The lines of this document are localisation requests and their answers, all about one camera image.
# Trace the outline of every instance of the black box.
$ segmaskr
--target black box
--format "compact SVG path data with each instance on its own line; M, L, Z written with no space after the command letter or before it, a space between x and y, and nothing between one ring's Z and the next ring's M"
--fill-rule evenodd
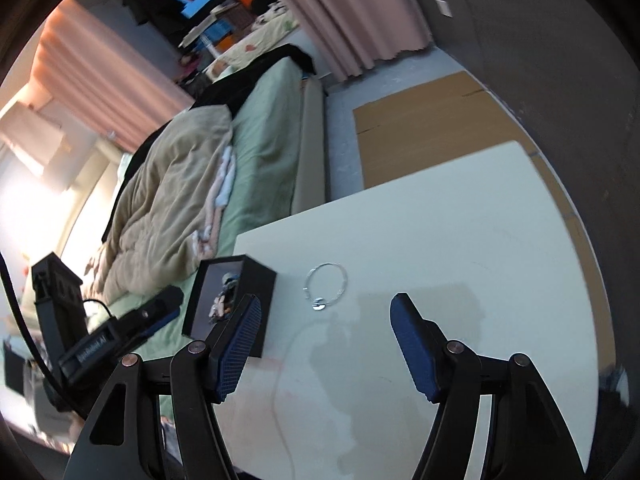
M217 322L224 322L225 314L221 310L228 312L228 309L238 306L245 294L255 294L262 307L262 321L249 355L261 357L275 281L274 270L246 255L203 260L184 314L182 335L206 339Z

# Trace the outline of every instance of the textured blue rubber pad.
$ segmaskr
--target textured blue rubber pad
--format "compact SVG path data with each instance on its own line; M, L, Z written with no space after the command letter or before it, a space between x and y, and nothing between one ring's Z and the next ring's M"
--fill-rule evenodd
M254 298L249 307L247 307L236 328L236 332L220 358L218 387L216 389L220 402L225 400L228 394L236 390L242 369L254 345L255 335L258 333L261 320L262 309L260 301Z
M400 294L391 300L390 316L391 327L415 387L435 402L440 391L435 380L435 360L426 341L424 320L408 296Z

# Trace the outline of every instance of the bracelet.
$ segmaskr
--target bracelet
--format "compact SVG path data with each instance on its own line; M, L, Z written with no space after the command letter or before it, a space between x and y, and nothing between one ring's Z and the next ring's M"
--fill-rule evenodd
M311 296L311 293L309 293L309 283L311 281L311 277L314 275L316 270L320 269L321 267L325 267L325 266L338 267L338 269L340 269L340 272L342 273L342 286L340 287L340 290L335 295L335 297L331 298L329 301L325 300L324 298L315 298L315 299L313 299L312 296ZM331 263L331 262L327 262L327 263L324 263L324 264L320 264L317 267L314 267L313 269L311 269L309 271L309 273L306 275L305 286L303 287L302 290L305 291L305 297L309 301L311 301L313 303L313 310L322 310L322 309L324 309L324 307L330 306L330 305L334 304L336 301L338 301L340 299L340 297L344 294L344 290L346 288L347 288L347 271L344 269L343 266L341 266L341 264L334 264L334 263Z

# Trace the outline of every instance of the beige blanket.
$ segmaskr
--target beige blanket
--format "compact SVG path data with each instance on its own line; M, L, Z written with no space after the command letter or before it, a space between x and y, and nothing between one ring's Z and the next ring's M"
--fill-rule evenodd
M108 240L88 267L86 297L109 304L127 292L153 294L215 256L215 244L203 252L198 242L217 241L206 222L231 136L226 106L184 112L165 128L118 201Z

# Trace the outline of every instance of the white table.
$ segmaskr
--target white table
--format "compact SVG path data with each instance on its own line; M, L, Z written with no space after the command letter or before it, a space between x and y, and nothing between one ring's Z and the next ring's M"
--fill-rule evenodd
M558 210L516 142L245 233L241 253L278 279L264 356L216 407L237 466L264 480L411 478L437 406L416 391L391 329L396 292L478 354L528 354L586 466L598 388L590 302ZM316 312L302 287L323 262L343 264L349 286ZM318 295L339 287L337 276L320 282ZM469 479L489 412L483 397Z

